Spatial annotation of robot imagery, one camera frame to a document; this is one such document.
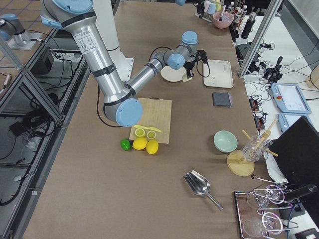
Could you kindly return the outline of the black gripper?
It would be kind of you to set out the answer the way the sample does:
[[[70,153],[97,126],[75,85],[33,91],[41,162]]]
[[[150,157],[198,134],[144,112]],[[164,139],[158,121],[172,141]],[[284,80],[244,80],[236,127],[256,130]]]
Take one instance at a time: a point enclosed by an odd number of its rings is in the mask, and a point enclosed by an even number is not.
[[[186,78],[192,78],[194,76],[193,68],[195,67],[196,62],[197,58],[195,56],[190,56],[185,61],[183,67],[186,69]]]

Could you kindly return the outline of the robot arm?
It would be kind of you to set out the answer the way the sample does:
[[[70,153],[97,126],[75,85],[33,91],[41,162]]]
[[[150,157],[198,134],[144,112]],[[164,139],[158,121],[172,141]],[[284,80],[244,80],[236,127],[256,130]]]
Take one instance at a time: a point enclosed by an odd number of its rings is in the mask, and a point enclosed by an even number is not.
[[[123,82],[105,42],[116,40],[112,6],[92,0],[43,0],[44,25],[69,32],[104,94],[104,115],[123,127],[136,125],[143,106],[136,93],[165,66],[178,70],[197,53],[197,34],[186,31],[176,49],[156,53],[143,69]]]
[[[184,5],[184,4],[198,4],[198,0],[174,0],[177,5]]]

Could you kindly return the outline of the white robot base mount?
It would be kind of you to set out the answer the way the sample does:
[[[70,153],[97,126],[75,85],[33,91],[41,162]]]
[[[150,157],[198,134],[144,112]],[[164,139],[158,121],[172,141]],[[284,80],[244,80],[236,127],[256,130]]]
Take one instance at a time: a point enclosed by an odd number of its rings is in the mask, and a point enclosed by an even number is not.
[[[93,9],[97,16],[96,26],[108,53],[122,82],[127,82],[131,77],[134,59],[125,57],[120,50],[111,1],[94,0]]]

